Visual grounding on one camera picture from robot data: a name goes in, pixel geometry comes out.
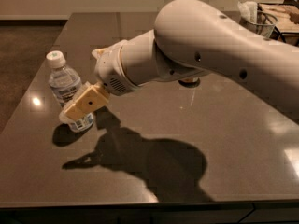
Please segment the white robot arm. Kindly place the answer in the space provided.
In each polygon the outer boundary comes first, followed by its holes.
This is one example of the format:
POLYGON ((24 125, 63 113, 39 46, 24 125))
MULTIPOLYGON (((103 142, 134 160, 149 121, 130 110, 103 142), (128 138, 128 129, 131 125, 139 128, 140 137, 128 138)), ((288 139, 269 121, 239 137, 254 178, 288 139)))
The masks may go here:
POLYGON ((243 28, 198 0, 164 6, 152 30, 93 51, 96 84, 85 83, 59 115, 71 123, 151 82, 216 73, 299 121, 299 48, 243 28))

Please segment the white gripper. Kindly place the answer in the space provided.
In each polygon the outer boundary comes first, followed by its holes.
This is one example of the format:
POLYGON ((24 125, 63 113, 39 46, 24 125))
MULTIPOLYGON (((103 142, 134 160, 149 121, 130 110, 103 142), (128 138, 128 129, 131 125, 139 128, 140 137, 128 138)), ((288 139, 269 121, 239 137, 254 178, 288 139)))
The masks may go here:
POLYGON ((64 106, 59 115, 60 122, 70 124, 107 105, 109 93, 121 96, 139 89, 125 75, 122 67, 121 49, 125 43, 126 40, 122 40, 110 47, 92 51, 92 56, 96 60, 94 74, 103 84, 100 82, 83 84, 64 106))

